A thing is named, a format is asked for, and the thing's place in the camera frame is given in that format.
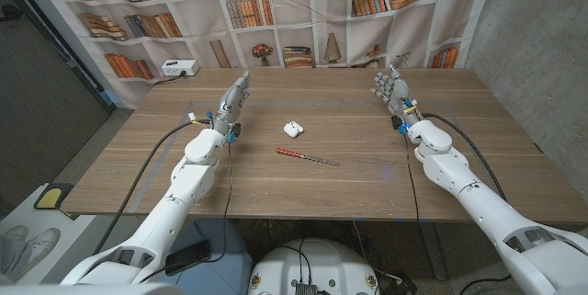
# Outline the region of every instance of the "bookshelf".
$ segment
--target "bookshelf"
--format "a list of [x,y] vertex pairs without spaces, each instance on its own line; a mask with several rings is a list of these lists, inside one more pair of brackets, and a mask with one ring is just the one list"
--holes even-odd
[[[251,54],[257,43],[274,49],[268,57],[274,67],[284,67],[283,48],[291,45],[310,47],[317,67],[348,67],[372,59],[383,66],[405,52],[411,53],[410,67],[430,67],[438,51],[456,47],[456,67],[463,67],[484,0],[418,0],[398,10],[362,17],[355,16],[352,0],[272,0],[275,25],[252,28],[232,26],[226,4],[239,0],[51,1],[121,96],[119,107],[136,108],[163,75],[161,64],[167,59],[194,59],[199,67],[218,68],[209,44],[212,40],[220,40],[231,67],[261,66],[261,60]],[[93,38],[79,17],[83,12],[110,17],[129,39]],[[124,19],[161,13],[172,14],[182,38],[134,38]],[[329,33],[336,36],[341,53],[336,64],[323,59]],[[379,54],[367,57],[375,44],[380,45]],[[155,78],[118,78],[104,57],[108,52],[144,59]]]

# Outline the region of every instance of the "bookshelf backdrop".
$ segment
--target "bookshelf backdrop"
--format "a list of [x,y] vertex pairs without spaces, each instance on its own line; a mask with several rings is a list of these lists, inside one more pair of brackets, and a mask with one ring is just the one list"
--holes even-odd
[[165,60],[257,67],[262,59],[252,48],[259,43],[273,50],[266,60],[274,67],[423,68],[443,67],[442,59],[463,67],[485,0],[51,1],[101,70],[95,75],[114,87],[119,107],[136,108]]

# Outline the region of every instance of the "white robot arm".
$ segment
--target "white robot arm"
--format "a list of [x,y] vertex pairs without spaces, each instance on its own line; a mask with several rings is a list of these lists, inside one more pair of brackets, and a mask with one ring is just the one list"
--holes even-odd
[[62,285],[136,284],[162,268],[188,211],[212,187],[216,152],[232,135],[233,123],[251,94],[248,85],[249,72],[245,72],[223,95],[210,128],[186,146],[185,156],[172,172],[171,186],[137,232],[122,244],[82,261]]
[[488,236],[525,294],[588,290],[588,239],[531,221],[477,178],[451,137],[423,118],[391,65],[378,73],[376,96],[388,104],[395,129],[406,134],[426,176],[453,195]]

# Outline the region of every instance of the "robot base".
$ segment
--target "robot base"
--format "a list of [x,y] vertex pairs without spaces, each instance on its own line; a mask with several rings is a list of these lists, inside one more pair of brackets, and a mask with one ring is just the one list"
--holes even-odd
[[301,252],[307,256],[311,265],[309,280],[309,267],[304,257],[299,257],[300,254],[295,250],[284,248],[287,246],[299,250],[300,241],[283,244],[257,263],[249,281],[249,295],[315,295],[317,291],[319,294],[331,295],[379,294],[376,289],[378,281],[369,263],[353,250],[330,240],[304,239]]

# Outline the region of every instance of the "power strip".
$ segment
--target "power strip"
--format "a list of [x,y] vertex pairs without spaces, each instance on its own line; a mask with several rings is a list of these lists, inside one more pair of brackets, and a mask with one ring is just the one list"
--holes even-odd
[[162,65],[162,70],[169,76],[178,76],[182,71],[186,71],[186,75],[195,75],[198,64],[194,60],[167,60]]

